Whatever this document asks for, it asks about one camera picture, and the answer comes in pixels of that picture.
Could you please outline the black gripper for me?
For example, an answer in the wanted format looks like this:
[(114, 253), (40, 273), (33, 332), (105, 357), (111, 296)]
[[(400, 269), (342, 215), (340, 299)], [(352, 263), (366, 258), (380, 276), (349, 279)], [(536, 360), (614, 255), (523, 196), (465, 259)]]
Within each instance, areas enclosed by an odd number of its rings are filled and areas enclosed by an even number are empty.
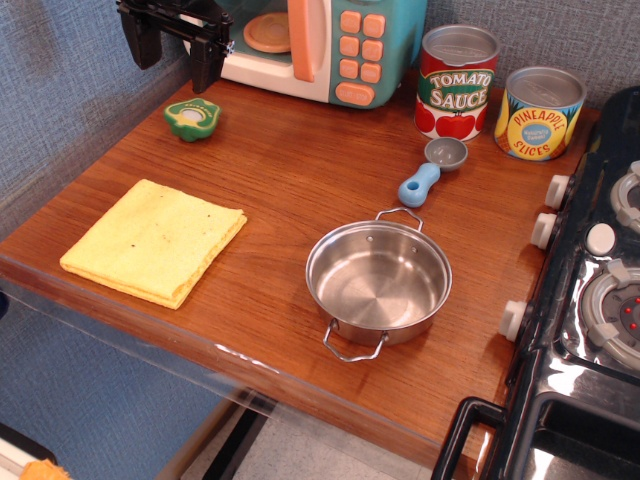
[(234, 51), (232, 16), (215, 1), (117, 1), (125, 38), (136, 65), (146, 70), (162, 57), (161, 31), (190, 43), (193, 92), (221, 77), (222, 53)]

